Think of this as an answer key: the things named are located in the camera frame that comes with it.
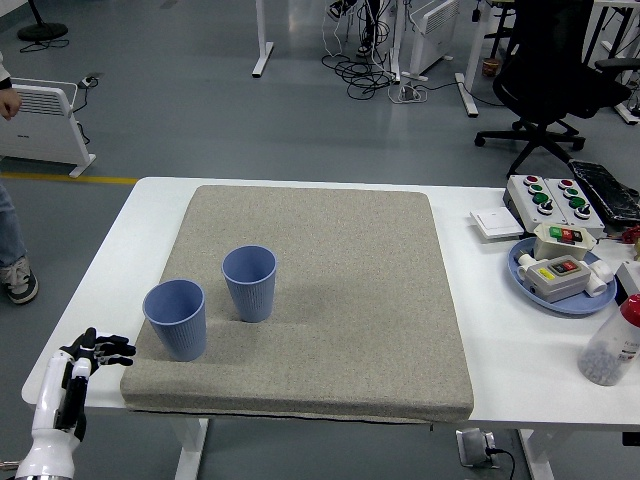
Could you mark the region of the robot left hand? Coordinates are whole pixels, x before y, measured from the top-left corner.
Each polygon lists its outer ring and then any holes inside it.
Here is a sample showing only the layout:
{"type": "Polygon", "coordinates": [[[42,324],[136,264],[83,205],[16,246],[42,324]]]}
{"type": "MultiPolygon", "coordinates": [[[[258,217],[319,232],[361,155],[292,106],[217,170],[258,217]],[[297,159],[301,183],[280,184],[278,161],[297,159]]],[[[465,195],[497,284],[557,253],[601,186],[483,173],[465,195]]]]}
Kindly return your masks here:
{"type": "Polygon", "coordinates": [[[72,479],[73,454],[86,433],[91,376],[104,365],[130,366],[136,347],[126,337],[90,327],[48,361],[31,427],[32,445],[16,479],[72,479]]]}

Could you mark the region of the person's hand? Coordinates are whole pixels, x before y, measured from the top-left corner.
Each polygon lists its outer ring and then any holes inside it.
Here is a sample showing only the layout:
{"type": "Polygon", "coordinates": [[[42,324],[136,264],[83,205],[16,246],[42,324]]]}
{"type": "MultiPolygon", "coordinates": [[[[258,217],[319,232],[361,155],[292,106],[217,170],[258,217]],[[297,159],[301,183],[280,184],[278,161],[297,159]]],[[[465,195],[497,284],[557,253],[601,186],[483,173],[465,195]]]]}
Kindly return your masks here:
{"type": "Polygon", "coordinates": [[[20,94],[13,88],[0,90],[0,114],[1,116],[10,121],[19,112],[22,105],[22,98],[20,94]]]}

